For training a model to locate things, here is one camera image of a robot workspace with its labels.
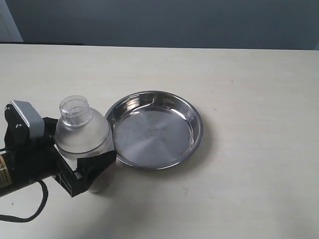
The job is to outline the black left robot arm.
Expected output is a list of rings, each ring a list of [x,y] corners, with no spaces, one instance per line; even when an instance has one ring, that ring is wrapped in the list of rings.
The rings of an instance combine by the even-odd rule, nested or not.
[[[0,155],[1,196],[52,176],[75,197],[88,191],[94,180],[116,161],[115,150],[81,156],[73,171],[55,148],[57,119],[42,118],[30,103],[22,101],[10,101],[4,117],[7,130]]]

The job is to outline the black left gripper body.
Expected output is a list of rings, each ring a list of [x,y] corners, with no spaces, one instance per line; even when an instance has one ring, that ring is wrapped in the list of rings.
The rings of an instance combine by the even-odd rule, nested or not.
[[[29,129],[10,102],[4,110],[4,194],[27,187],[38,180],[54,177],[71,197],[88,189],[79,172],[73,171],[54,143],[43,137],[30,139]]]

